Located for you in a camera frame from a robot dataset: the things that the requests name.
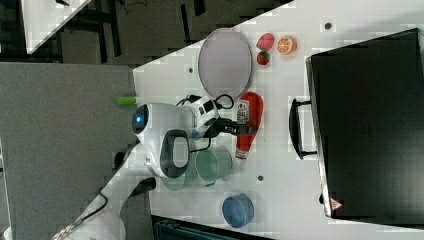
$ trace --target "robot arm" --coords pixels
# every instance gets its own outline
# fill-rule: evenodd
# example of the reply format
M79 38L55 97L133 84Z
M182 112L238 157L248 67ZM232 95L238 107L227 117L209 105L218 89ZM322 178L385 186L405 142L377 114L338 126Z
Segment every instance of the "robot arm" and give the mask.
M119 217L125 201L137 185L152 176L146 167L146 152L138 144L101 193L88 205L78 220L57 233L54 240L124 240L125 227Z
M119 217L123 204L137 185L149 177L181 176L190 160L189 138L204 137L215 122L219 124L215 124L216 131L210 135L249 132L240 130L243 126L229 119L218 120L217 105L222 105L216 100L190 96L184 101L183 106L157 103L137 109L132 126L140 143L77 221L57 233L53 240L124 240L125 227Z

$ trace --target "blue bowl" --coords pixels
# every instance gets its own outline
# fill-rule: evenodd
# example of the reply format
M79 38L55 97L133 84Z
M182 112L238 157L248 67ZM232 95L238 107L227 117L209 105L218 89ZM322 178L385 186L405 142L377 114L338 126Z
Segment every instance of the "blue bowl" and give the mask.
M231 227L241 228L252 220L254 208L252 201L245 194L239 194L225 199L222 213Z

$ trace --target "orange slice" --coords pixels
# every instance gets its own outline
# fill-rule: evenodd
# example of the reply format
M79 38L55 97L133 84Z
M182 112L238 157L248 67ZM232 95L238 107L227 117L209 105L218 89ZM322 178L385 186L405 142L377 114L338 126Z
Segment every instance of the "orange slice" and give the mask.
M296 51L297 42L291 37L283 37L278 41L277 49L282 55L288 55Z

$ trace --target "red bottle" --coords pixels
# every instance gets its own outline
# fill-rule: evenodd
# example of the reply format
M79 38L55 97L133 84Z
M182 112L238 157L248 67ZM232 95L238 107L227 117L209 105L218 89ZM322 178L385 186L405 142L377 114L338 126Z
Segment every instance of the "red bottle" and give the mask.
M261 125L264 103L262 97L253 92L247 92L240 98L237 107L237 122L255 126L259 129ZM252 142L256 137L256 133L237 137L236 157L247 159L252 146Z

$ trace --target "screw hole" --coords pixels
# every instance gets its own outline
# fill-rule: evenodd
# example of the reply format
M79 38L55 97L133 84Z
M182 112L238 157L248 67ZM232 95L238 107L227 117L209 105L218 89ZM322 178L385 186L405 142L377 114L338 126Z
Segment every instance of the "screw hole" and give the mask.
M326 30L330 30L333 27L333 25L331 23L326 23L324 27Z

